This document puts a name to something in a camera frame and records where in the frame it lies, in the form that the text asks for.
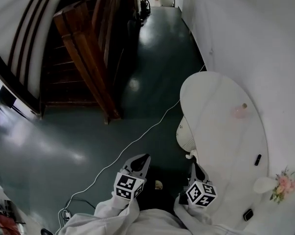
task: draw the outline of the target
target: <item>white cable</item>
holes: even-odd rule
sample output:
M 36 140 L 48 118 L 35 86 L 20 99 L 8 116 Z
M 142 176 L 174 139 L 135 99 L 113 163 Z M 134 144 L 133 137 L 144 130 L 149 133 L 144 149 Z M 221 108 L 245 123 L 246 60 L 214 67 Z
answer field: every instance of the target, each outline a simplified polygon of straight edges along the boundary
M 90 188 L 95 184 L 97 178 L 99 177 L 99 175 L 100 175 L 104 170 L 106 170 L 107 168 L 109 168 L 109 167 L 111 167 L 113 164 L 115 164 L 115 163 L 118 161 L 118 159 L 121 157 L 122 153 L 123 153 L 126 149 L 128 149 L 133 143 L 139 141 L 139 140 L 140 140 L 140 139 L 141 139 L 146 133 L 148 133 L 151 129 L 153 129 L 155 126 L 159 125 L 159 124 L 162 122 L 163 118 L 166 116 L 167 112 L 170 111 L 172 108 L 174 108 L 179 102 L 180 102 L 180 99 L 178 100 L 178 102 L 175 103 L 174 106 L 170 107 L 170 108 L 165 112 L 165 114 L 162 116 L 161 120 L 160 120 L 158 123 L 154 124 L 154 125 L 153 125 L 152 127 L 150 127 L 146 132 L 144 132 L 144 133 L 142 134 L 142 136 L 140 136 L 137 140 L 134 140 L 134 141 L 131 142 L 127 147 L 125 147 L 125 148 L 123 149 L 123 151 L 119 154 L 119 156 L 117 157 L 117 159 L 116 159 L 115 161 L 113 161 L 109 166 L 103 168 L 103 169 L 97 174 L 97 176 L 96 176 L 94 182 L 93 182 L 89 187 L 87 187 L 87 188 L 86 188 L 85 190 L 83 190 L 83 191 L 76 192 L 74 195 L 71 196 L 71 198 L 70 198 L 70 200 L 69 200 L 67 206 L 66 206 L 65 208 L 62 208 L 62 209 L 58 212 L 59 229 L 57 230 L 56 235 L 58 234 L 58 232 L 59 232 L 59 231 L 61 230 L 61 228 L 62 228 L 62 227 L 61 227 L 60 218 L 59 218 L 59 214 L 60 214 L 60 212 L 64 212 L 64 210 L 66 210 L 66 209 L 68 208 L 68 206 L 70 205 L 70 203 L 71 203 L 71 201 L 72 201 L 72 198 L 73 198 L 75 195 L 78 195 L 78 194 L 80 194 L 80 193 L 86 192 L 88 189 L 90 189 Z

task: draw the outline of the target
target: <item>round tabletop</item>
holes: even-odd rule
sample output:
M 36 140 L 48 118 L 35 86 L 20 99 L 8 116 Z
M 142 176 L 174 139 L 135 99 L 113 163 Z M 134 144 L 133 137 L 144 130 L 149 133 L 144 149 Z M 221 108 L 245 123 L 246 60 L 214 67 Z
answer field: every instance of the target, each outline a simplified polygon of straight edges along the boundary
M 253 191 L 259 177 L 268 174 L 264 128 L 249 96 L 230 78 L 205 71 L 188 77 L 180 91 L 181 107 L 191 129 L 198 163 L 217 188 L 218 198 L 207 208 L 214 224 L 242 230 L 243 214 L 259 205 Z M 235 110 L 247 104 L 244 118 Z M 258 166 L 257 156 L 261 154 Z

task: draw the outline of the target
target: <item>white oval table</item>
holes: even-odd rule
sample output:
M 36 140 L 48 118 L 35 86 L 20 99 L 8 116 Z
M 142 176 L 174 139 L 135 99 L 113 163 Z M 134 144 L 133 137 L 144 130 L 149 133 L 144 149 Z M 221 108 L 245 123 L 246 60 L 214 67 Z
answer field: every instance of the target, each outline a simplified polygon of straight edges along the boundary
M 258 112 L 239 85 L 211 71 L 188 77 L 180 100 L 195 141 L 197 162 L 218 192 L 207 212 L 214 224 L 243 230 L 248 224 L 243 213 L 255 210 L 261 201 L 253 184 L 268 174 L 267 141 Z M 235 107 L 243 103 L 248 106 L 246 117 L 237 119 Z M 255 166 L 259 154 L 262 157 Z

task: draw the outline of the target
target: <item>hallway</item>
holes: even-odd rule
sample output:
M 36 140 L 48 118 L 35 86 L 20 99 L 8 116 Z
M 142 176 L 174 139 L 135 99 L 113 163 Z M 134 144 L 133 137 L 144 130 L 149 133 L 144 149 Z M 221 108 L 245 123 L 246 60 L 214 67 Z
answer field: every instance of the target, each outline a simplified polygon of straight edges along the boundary
M 139 33 L 136 68 L 122 92 L 123 120 L 104 125 L 99 109 L 47 109 L 31 123 L 10 109 L 0 111 L 0 185 L 11 200 L 48 230 L 58 229 L 57 213 L 77 191 L 179 100 L 183 81 L 203 66 L 178 8 L 152 7 Z M 129 147 L 119 161 L 78 197 L 96 205 L 113 191 L 116 173 L 130 157 L 149 153 L 151 166 L 173 194 L 187 184 L 190 161 L 176 141 L 180 104 L 163 122 Z M 73 202 L 71 213 L 92 214 Z

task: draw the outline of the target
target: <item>green floor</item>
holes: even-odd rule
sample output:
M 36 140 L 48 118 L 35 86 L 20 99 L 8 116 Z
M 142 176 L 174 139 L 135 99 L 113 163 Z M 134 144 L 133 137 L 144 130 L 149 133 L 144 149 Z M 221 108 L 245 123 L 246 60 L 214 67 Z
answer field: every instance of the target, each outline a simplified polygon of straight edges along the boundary
M 30 123 L 9 110 L 0 112 L 0 185 L 26 214 L 47 229 L 58 229 L 57 212 L 75 192 L 117 158 L 179 100 L 183 81 L 203 65 L 177 8 L 152 7 L 141 28 L 136 68 L 122 93 L 124 119 L 104 125 L 93 109 L 47 110 Z M 92 204 L 110 198 L 116 173 L 137 154 L 149 153 L 164 187 L 177 194 L 187 183 L 190 161 L 176 141 L 182 119 L 180 104 L 163 122 L 133 144 L 79 197 Z M 72 213 L 93 213 L 74 202 Z

